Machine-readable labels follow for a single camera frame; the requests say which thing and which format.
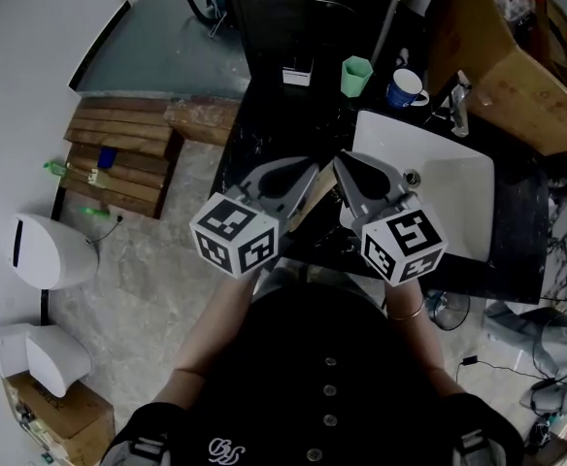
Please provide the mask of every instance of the drain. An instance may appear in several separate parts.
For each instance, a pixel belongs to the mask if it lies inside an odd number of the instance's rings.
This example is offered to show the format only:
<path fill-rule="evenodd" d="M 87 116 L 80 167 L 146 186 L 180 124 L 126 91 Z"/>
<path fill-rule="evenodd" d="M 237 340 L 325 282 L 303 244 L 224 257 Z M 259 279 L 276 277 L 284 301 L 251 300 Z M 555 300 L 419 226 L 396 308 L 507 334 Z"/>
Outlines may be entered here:
<path fill-rule="evenodd" d="M 415 169 L 407 169 L 402 176 L 411 188 L 417 188 L 421 183 L 421 176 Z"/>

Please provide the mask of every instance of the green cup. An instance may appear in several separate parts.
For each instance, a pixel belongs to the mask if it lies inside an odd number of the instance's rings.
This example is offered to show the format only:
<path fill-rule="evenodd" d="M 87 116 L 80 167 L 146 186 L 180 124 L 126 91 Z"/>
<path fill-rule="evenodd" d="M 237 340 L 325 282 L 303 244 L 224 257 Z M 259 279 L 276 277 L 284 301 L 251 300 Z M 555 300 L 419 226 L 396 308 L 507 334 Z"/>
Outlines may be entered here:
<path fill-rule="evenodd" d="M 340 89 L 347 97 L 358 97 L 368 83 L 374 70 L 367 58 L 352 57 L 342 62 L 342 84 Z"/>

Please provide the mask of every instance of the blue mug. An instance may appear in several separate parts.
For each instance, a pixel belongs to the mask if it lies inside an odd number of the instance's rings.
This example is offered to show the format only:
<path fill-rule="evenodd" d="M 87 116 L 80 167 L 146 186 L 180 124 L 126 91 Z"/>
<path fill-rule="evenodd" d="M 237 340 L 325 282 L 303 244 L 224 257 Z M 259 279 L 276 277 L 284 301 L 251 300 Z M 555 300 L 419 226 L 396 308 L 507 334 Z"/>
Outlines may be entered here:
<path fill-rule="evenodd" d="M 393 73 L 391 83 L 387 87 L 387 103 L 394 109 L 405 107 L 419 107 L 430 102 L 428 92 L 421 89 L 421 79 L 413 71 L 398 69 Z"/>

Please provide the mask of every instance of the cardboard box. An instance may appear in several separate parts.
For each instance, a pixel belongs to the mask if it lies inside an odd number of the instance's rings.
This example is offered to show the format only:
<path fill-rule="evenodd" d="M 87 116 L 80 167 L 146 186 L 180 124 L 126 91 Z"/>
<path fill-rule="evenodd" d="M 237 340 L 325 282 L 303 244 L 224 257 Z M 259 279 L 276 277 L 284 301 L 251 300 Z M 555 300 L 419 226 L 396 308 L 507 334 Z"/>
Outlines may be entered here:
<path fill-rule="evenodd" d="M 542 16 L 561 17 L 556 27 L 564 28 L 567 54 L 567 18 L 551 1 L 547 7 Z M 561 70 L 567 60 L 560 65 L 561 53 L 542 47 L 549 55 L 543 62 L 556 77 L 517 45 L 494 0 L 433 0 L 426 17 L 431 94 L 462 69 L 474 86 L 467 97 L 469 112 L 543 155 L 567 151 L 567 87 L 559 79 L 567 82 L 567 67 Z M 545 36 L 544 19 L 541 28 Z"/>
<path fill-rule="evenodd" d="M 3 383 L 15 417 L 19 403 L 36 418 L 36 426 L 29 431 L 34 440 L 47 446 L 56 443 L 50 454 L 57 462 L 93 466 L 100 461 L 116 435 L 113 406 L 105 399 L 81 382 L 75 382 L 59 399 L 29 373 L 11 376 Z M 69 463 L 61 460 L 63 454 Z"/>

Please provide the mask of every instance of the white wall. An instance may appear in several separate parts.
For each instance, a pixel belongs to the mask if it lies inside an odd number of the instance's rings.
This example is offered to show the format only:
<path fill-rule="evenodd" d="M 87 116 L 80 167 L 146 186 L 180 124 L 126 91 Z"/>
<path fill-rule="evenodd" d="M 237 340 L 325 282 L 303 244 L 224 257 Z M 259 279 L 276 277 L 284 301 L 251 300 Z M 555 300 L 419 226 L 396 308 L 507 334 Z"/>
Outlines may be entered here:
<path fill-rule="evenodd" d="M 63 133 L 79 97 L 67 84 L 120 0 L 0 0 L 0 324 L 39 318 L 40 291 L 6 262 L 14 212 L 50 215 L 57 181 L 42 169 L 64 156 Z M 0 466 L 39 461 L 14 422 L 0 383 Z"/>

